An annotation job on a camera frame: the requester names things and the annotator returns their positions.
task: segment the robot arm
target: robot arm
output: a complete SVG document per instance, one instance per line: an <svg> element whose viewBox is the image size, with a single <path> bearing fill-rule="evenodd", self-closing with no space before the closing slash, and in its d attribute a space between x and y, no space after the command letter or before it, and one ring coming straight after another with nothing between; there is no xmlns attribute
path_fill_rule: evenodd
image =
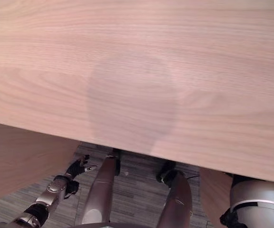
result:
<svg viewBox="0 0 274 228"><path fill-rule="evenodd" d="M58 175L47 186L46 190L22 214L15 218L8 227L10 228L40 228L49 215L53 213L63 199L71 194L76 194L79 183L73 179L86 171L91 171L96 166L87 166L89 155L76 160L65 172Z"/></svg>
<svg viewBox="0 0 274 228"><path fill-rule="evenodd" d="M234 175L230 204L220 218L228 228L274 228L274 182Z"/></svg>

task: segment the gray carpet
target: gray carpet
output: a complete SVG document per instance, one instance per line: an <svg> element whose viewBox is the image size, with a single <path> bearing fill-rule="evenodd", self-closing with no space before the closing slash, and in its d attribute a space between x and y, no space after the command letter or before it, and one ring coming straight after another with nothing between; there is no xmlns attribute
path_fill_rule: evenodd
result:
<svg viewBox="0 0 274 228"><path fill-rule="evenodd" d="M82 143L75 158L90 154L90 164L100 166L111 148ZM163 165L163 160L132 152L123 152L121 173L115 177L113 187L112 222L128 222L155 227L162 212L168 187L155 180L155 174ZM177 164L186 177L198 175L198 168L186 164ZM44 228L66 228L77 225L83 203L97 171L84 173L76 178L80 189L76 195L64 200L55 213L43 226ZM20 189L0 199L0 222L10 222L24 211L40 195L54 176ZM193 197L191 228L213 228L200 204L199 177L189 179Z"/></svg>

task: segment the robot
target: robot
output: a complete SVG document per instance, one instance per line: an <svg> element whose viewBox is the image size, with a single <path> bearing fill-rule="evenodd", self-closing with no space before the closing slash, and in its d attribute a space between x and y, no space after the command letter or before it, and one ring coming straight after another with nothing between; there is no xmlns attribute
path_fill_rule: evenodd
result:
<svg viewBox="0 0 274 228"><path fill-rule="evenodd" d="M87 196L80 225L73 228L149 228L110 222L114 176L120 173L121 151L113 149L100 167ZM88 165L89 155L75 161L64 175L58 175L22 214L4 228L40 228L58 204L78 191L74 178L96 166ZM184 174L167 161L156 176L170 188L156 228L189 228L192 215L191 190ZM274 228L274 183L234 175L230 208L220 222L228 228Z"/></svg>

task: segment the table top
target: table top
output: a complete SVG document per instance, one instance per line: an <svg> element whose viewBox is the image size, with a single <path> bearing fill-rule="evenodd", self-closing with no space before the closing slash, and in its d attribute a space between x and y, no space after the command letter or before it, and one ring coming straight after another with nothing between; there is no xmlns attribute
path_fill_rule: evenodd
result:
<svg viewBox="0 0 274 228"><path fill-rule="evenodd" d="M0 123L274 181L274 0L0 0Z"/></svg>

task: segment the wood grain surface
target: wood grain surface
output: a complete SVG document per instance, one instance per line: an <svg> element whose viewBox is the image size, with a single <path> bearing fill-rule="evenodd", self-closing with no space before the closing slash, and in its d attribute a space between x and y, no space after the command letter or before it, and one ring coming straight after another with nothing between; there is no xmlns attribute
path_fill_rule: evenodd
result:
<svg viewBox="0 0 274 228"><path fill-rule="evenodd" d="M274 0L0 0L0 123L274 181Z"/></svg>
<svg viewBox="0 0 274 228"><path fill-rule="evenodd" d="M201 205L214 228L225 228L220 216L230 207L232 178L223 172L200 168Z"/></svg>
<svg viewBox="0 0 274 228"><path fill-rule="evenodd" d="M66 169L79 143L0 124L0 197Z"/></svg>

